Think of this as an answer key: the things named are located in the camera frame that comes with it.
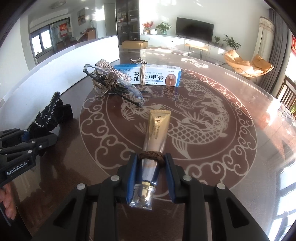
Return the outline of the left hand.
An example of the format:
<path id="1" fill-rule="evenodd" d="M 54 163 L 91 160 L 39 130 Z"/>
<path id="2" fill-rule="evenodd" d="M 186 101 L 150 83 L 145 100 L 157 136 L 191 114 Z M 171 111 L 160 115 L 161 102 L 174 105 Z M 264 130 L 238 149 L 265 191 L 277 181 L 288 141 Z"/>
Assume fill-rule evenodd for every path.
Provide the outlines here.
<path id="1" fill-rule="evenodd" d="M 3 202 L 7 218 L 14 220 L 16 217 L 16 204 L 14 200 L 11 182 L 4 185 L 0 190 L 0 202 Z"/>

